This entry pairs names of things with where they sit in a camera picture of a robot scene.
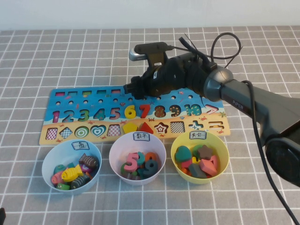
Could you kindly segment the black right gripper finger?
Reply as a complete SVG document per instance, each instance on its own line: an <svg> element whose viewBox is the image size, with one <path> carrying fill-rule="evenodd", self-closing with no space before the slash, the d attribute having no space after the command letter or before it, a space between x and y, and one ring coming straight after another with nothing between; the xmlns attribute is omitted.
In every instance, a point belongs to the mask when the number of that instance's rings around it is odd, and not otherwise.
<svg viewBox="0 0 300 225"><path fill-rule="evenodd" d="M131 78L131 82L123 86L125 93L138 93L143 86L143 81L140 76Z"/></svg>
<svg viewBox="0 0 300 225"><path fill-rule="evenodd" d="M144 99L147 96L144 89L134 89L131 94L136 100Z"/></svg>

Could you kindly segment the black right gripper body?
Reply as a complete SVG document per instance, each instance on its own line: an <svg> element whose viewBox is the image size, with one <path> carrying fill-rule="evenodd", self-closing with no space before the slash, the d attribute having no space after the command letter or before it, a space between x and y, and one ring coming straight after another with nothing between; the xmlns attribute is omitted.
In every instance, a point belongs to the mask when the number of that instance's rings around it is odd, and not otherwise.
<svg viewBox="0 0 300 225"><path fill-rule="evenodd" d="M158 97L170 93L172 90L186 88L185 63L188 56L169 58L161 66L148 68L140 81L140 96Z"/></svg>

